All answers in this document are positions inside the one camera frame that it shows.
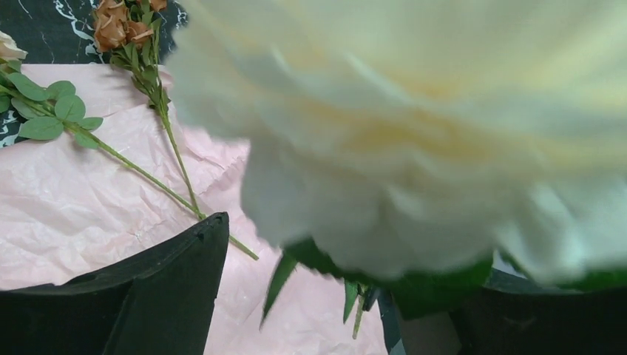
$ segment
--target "brown rose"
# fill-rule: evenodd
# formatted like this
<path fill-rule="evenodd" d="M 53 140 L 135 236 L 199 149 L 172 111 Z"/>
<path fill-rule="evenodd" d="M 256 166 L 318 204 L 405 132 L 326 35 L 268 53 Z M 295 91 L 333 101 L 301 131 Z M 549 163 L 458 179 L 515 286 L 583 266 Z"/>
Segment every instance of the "brown rose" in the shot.
<path fill-rule="evenodd" d="M 97 14 L 94 39 L 96 47 L 101 53 L 122 47 L 126 44 L 124 22 L 117 17 Z"/>
<path fill-rule="evenodd" d="M 98 7 L 96 7 L 95 13 L 96 15 L 106 15 L 125 21 L 129 14 L 129 8 L 126 7 L 124 1 L 101 0 Z"/>
<path fill-rule="evenodd" d="M 124 24 L 127 21 L 129 9 L 124 2 L 116 0 L 101 0 L 94 11 L 94 39 L 101 53 L 122 47 L 126 44 Z"/>
<path fill-rule="evenodd" d="M 150 39 L 155 33 L 152 28 L 143 22 L 129 21 L 126 24 L 126 40 L 135 43 L 137 48 L 141 48 L 143 43 Z"/>
<path fill-rule="evenodd" d="M 150 0 L 150 7 L 157 12 L 165 10 L 168 7 L 168 0 Z"/>

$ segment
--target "green leaf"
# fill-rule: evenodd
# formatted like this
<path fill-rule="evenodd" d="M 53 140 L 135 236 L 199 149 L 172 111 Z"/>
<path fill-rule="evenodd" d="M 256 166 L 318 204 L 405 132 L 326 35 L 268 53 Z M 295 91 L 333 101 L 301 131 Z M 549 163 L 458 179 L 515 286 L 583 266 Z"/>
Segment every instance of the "green leaf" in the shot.
<path fill-rule="evenodd" d="M 146 82 L 147 84 L 149 84 L 149 87 L 156 87 L 157 86 L 157 79 L 158 79 L 158 69 L 157 66 L 155 65 L 149 65 L 145 68 L 143 68 L 143 72 L 141 72 L 142 75 L 142 79 L 144 82 Z"/>
<path fill-rule="evenodd" d="M 77 124 L 88 131 L 93 131 L 102 125 L 102 121 L 102 117 L 85 117 Z"/>
<path fill-rule="evenodd" d="M 152 62 L 152 57 L 151 55 L 151 50 L 152 50 L 152 42 L 151 41 L 146 41 L 146 43 L 143 44 L 143 47 L 141 47 L 141 61 L 143 62 L 144 66 L 149 66 Z"/>
<path fill-rule="evenodd" d="M 149 94 L 148 91 L 146 90 L 146 88 L 143 87 L 143 84 L 135 76 L 131 77 L 131 81 L 132 81 L 133 86 L 135 87 L 135 89 L 139 90 L 144 95 L 148 95 Z"/>
<path fill-rule="evenodd" d="M 19 98 L 12 98 L 11 106 L 17 110 L 21 117 L 26 118 L 27 120 L 40 116 L 37 112 L 35 112 L 35 110 L 31 109 Z"/>
<path fill-rule="evenodd" d="M 112 55 L 109 63 L 115 65 L 116 67 L 120 67 L 124 70 L 132 70 L 129 62 L 124 60 L 121 55 Z"/>
<path fill-rule="evenodd" d="M 582 280 L 559 285 L 559 288 L 577 291 L 599 291 L 627 285 L 627 270 L 597 271 L 587 274 Z"/>
<path fill-rule="evenodd" d="M 35 117 L 21 125 L 19 136 L 37 141 L 50 141 L 63 133 L 63 124 L 53 117 Z"/>
<path fill-rule="evenodd" d="M 376 280 L 359 272 L 341 270 L 311 238 L 288 246 L 283 253 L 321 274 L 389 290 L 406 320 L 456 307 L 487 281 L 492 270 L 492 258 L 488 257 L 473 267 L 451 274 L 408 272 L 398 280 Z"/>
<path fill-rule="evenodd" d="M 15 72 L 21 72 L 21 61 L 8 61 L 7 66 Z"/>
<path fill-rule="evenodd" d="M 141 16 L 141 21 L 145 24 L 145 25 L 150 25 L 152 23 L 152 18 L 154 17 L 155 13 L 150 11 L 150 3 L 148 6 L 148 11 L 146 11 L 142 16 Z"/>
<path fill-rule="evenodd" d="M 129 14 L 131 18 L 140 18 L 141 17 L 141 9 L 137 5 L 132 5 L 129 10 Z"/>
<path fill-rule="evenodd" d="M 82 146 L 84 148 L 88 148 L 88 149 L 98 148 L 98 142 L 94 141 L 93 139 L 91 139 L 91 137 L 84 135 L 83 133 L 80 133 L 80 132 L 74 133 L 74 141 L 79 146 Z"/>
<path fill-rule="evenodd" d="M 129 57 L 131 58 L 131 65 L 133 68 L 139 68 L 139 51 L 137 46 L 135 43 L 130 43 L 129 45 L 132 46 L 131 55 Z"/>
<path fill-rule="evenodd" d="M 130 58 L 133 52 L 135 51 L 135 43 L 133 42 L 128 43 L 126 46 L 123 47 L 123 49 L 124 49 L 124 54 L 126 54 L 126 58 L 129 59 L 129 64 L 131 64 Z"/>
<path fill-rule="evenodd" d="M 272 280 L 270 280 L 270 285 L 268 287 L 268 295 L 266 296 L 265 303 L 263 304 L 261 323 L 265 321 L 270 308 L 272 308 L 272 305 L 279 296 L 279 292 L 281 292 L 285 282 L 296 269 L 296 265 L 298 265 L 298 262 L 289 257 L 289 255 L 284 254 L 281 257 L 281 260 L 279 260 L 279 263 L 272 274 Z"/>
<path fill-rule="evenodd" d="M 26 98 L 29 98 L 33 101 L 45 101 L 48 99 L 48 94 L 46 90 L 43 87 L 35 84 L 35 82 L 30 80 L 24 74 L 21 74 L 20 72 L 12 72 L 7 75 L 7 78 Z"/>
<path fill-rule="evenodd" d="M 64 96 L 75 95 L 76 87 L 67 80 L 56 81 L 46 89 L 48 95 L 53 100 L 58 100 Z"/>
<path fill-rule="evenodd" d="M 142 13 L 150 12 L 150 0 L 141 0 L 141 12 Z"/>
<path fill-rule="evenodd" d="M 350 316 L 350 313 L 355 305 L 355 301 L 357 301 L 357 288 L 358 286 L 356 283 L 350 283 L 344 280 L 344 324 L 346 324 L 348 316 Z"/>
<path fill-rule="evenodd" d="M 0 94 L 0 113 L 5 113 L 11 107 L 11 97 L 9 95 Z"/>
<path fill-rule="evenodd" d="M 55 115 L 65 121 L 79 122 L 85 117 L 85 103 L 76 95 L 59 98 L 55 105 Z"/>
<path fill-rule="evenodd" d="M 10 87 L 10 86 L 12 86 L 11 82 L 8 79 L 6 79 L 4 77 L 4 75 L 0 75 L 0 85 L 2 85 L 3 87 Z"/>
<path fill-rule="evenodd" d="M 157 17 L 151 24 L 150 27 L 152 27 L 152 30 L 157 33 L 159 31 L 159 29 L 161 28 L 161 22 L 163 22 L 163 19 L 161 17 Z"/>
<path fill-rule="evenodd" d="M 403 319 L 414 320 L 457 308 L 485 284 L 491 270 L 489 258 L 454 274 L 409 273 L 386 287 Z"/>

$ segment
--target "marble pattern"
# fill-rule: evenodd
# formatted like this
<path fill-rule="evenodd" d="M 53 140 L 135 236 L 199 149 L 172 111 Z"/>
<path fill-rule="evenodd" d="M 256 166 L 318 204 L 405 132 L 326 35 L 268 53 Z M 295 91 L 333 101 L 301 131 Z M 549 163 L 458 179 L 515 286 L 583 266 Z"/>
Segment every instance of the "marble pattern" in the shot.
<path fill-rule="evenodd" d="M 11 35 L 28 52 L 24 63 L 106 63 L 93 37 L 92 10 L 98 0 L 2 0 L 0 30 Z M 187 23 L 187 14 L 176 2 L 159 13 L 163 18 L 160 57 L 174 49 L 172 30 Z M 0 148 L 23 141 L 17 136 L 24 119 L 13 111 L 0 115 Z"/>

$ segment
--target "cream rose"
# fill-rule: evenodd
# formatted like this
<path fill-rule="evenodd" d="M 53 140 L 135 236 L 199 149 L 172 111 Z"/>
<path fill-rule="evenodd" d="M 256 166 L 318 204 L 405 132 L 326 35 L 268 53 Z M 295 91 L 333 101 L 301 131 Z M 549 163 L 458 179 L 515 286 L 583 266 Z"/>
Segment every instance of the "cream rose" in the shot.
<path fill-rule="evenodd" d="M 250 140 L 273 246 L 378 277 L 627 265 L 627 1 L 180 3 L 180 119 Z"/>
<path fill-rule="evenodd" d="M 16 59 L 25 59 L 26 54 L 28 52 L 20 50 L 10 35 L 0 32 L 0 58 L 5 61 L 15 61 Z"/>

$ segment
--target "wrinkled paper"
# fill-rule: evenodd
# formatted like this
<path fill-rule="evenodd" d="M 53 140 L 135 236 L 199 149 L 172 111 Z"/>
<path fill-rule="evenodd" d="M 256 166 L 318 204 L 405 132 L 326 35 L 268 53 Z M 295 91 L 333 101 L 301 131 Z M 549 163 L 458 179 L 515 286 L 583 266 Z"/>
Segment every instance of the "wrinkled paper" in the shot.
<path fill-rule="evenodd" d="M 187 196 L 160 122 L 125 73 L 97 64 L 24 65 L 23 72 L 42 86 L 73 82 L 87 116 L 104 117 L 94 133 Z M 170 77 L 163 79 L 171 85 Z M 255 237 L 239 207 L 247 146 L 174 127 L 202 210 L 227 211 L 231 233 L 260 256 L 255 262 L 229 246 L 205 354 L 386 354 L 378 307 L 364 315 L 353 340 L 354 312 L 342 324 L 343 285 L 303 268 L 287 282 L 259 330 L 279 253 Z M 0 162 L 0 289 L 63 284 L 196 223 L 159 188 L 102 151 L 77 147 L 66 133 L 52 142 L 0 149 Z"/>

